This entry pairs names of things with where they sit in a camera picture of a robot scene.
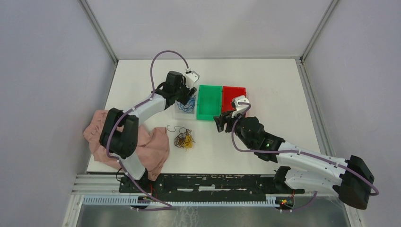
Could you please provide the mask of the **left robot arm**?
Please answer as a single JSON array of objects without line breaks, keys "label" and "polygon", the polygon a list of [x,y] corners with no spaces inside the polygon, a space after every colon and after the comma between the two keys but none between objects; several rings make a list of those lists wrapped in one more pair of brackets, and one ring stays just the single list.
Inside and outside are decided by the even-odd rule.
[{"label": "left robot arm", "polygon": [[135,191],[144,192],[149,185],[148,178],[143,176],[146,169],[136,152],[139,126],[176,102],[187,104],[197,91],[195,83],[199,78],[199,74],[190,69],[184,74],[170,71],[164,82],[131,109],[108,111],[99,143],[106,148],[107,156],[116,159],[131,178],[131,187]]}]

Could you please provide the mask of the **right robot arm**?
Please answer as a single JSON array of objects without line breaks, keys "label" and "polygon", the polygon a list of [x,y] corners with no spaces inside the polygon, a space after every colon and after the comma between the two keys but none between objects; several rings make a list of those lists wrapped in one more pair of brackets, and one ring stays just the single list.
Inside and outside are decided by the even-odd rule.
[{"label": "right robot arm", "polygon": [[218,132],[231,134],[237,151],[280,165],[273,178],[273,187],[279,193],[294,190],[333,194],[359,210],[367,209],[370,197],[379,195],[374,175],[358,156],[331,157],[301,148],[266,132],[257,117],[234,116],[228,111],[215,116],[214,121]]}]

